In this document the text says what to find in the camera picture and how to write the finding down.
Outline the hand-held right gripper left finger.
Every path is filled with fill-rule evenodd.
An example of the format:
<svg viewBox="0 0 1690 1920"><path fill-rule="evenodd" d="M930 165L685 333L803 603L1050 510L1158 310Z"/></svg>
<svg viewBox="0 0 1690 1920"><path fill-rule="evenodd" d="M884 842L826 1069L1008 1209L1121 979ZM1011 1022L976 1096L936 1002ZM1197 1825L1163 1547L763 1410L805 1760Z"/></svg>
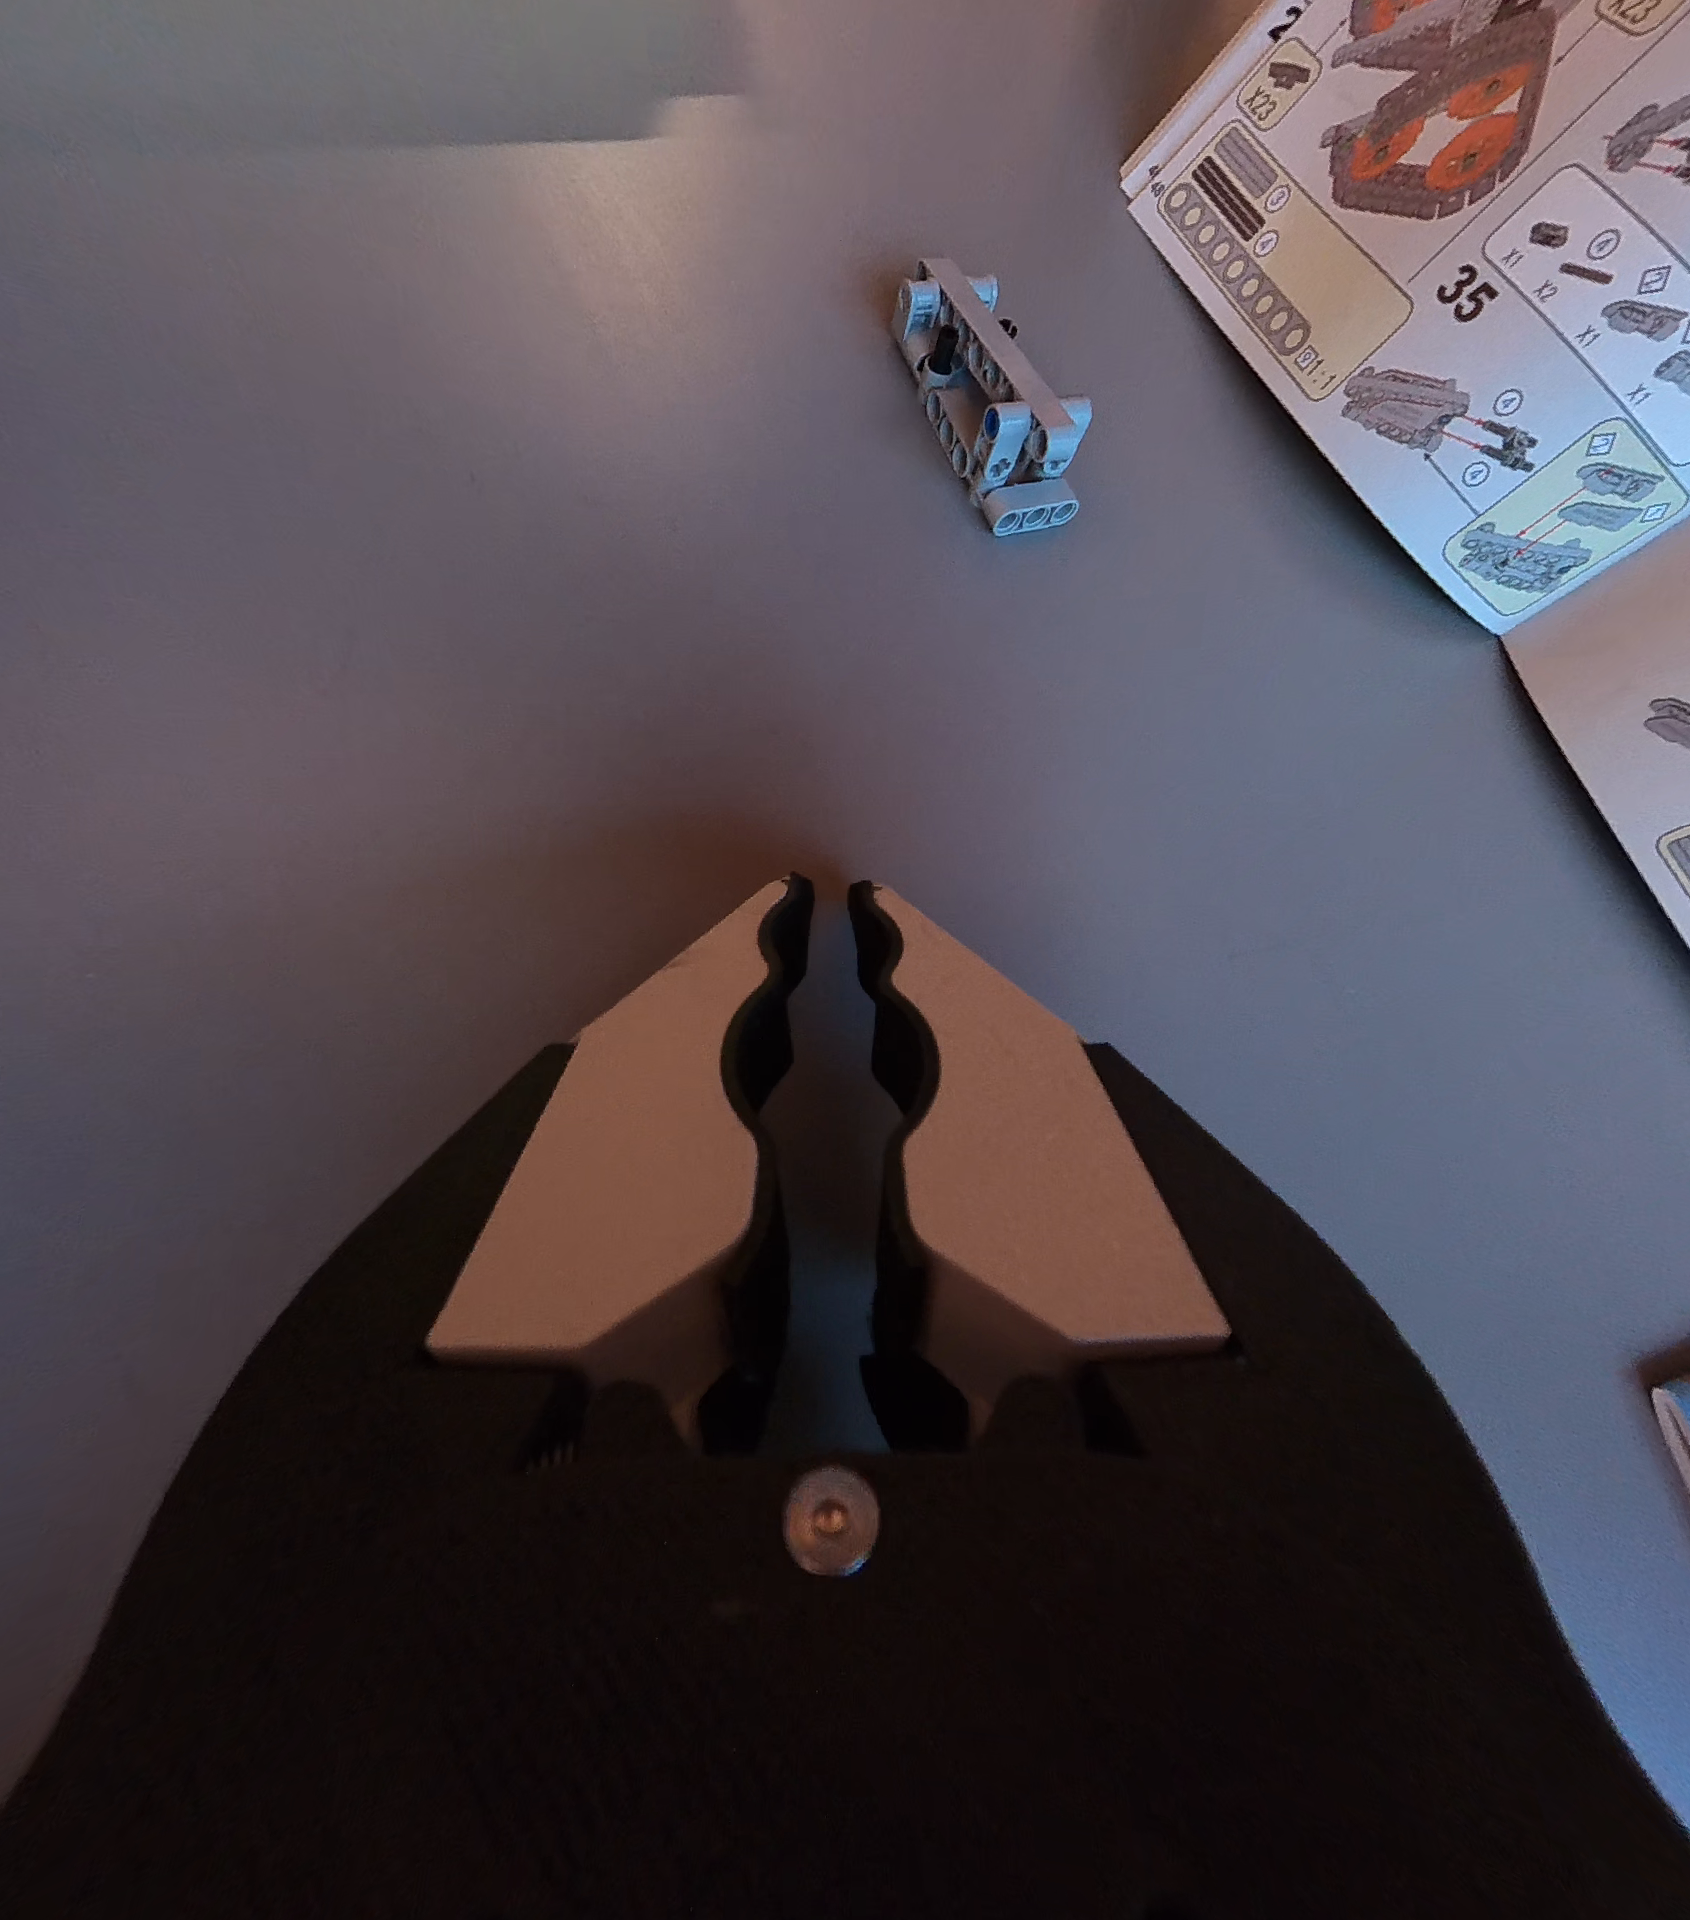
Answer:
<svg viewBox="0 0 1690 1920"><path fill-rule="evenodd" d="M772 879L580 1029L434 1359L641 1382L702 1449L759 1448L790 1308L763 1106L795 1059L810 917L810 879Z"/></svg>

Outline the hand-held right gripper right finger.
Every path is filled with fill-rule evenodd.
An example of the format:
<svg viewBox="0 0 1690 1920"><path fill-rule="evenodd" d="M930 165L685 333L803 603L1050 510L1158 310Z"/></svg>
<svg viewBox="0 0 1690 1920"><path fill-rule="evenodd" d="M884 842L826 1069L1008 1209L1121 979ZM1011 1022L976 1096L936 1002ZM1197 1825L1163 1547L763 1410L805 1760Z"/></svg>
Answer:
<svg viewBox="0 0 1690 1920"><path fill-rule="evenodd" d="M1025 1378L1216 1352L1228 1320L1074 1028L892 887L848 893L880 1179L866 1398L894 1449L955 1451Z"/></svg>

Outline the grey building brick assembly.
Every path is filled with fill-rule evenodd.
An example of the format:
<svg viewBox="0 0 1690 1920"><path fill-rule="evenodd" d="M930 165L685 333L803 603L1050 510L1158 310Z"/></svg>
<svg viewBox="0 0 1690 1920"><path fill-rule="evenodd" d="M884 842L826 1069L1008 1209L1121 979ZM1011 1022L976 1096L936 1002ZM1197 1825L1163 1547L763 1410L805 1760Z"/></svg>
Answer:
<svg viewBox="0 0 1690 1920"><path fill-rule="evenodd" d="M1080 499L1067 471L1094 404L1057 395L999 318L1001 279L922 257L898 284L891 335L946 461L993 536L1067 525Z"/></svg>

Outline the building instruction booklet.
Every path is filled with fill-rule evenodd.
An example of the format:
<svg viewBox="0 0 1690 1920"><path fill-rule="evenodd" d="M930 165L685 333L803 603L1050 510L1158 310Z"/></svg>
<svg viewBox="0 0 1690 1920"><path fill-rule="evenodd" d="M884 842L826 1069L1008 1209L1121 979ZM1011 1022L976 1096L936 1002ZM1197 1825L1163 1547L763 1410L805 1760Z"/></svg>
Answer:
<svg viewBox="0 0 1690 1920"><path fill-rule="evenodd" d="M1263 4L1121 190L1690 947L1690 2Z"/></svg>

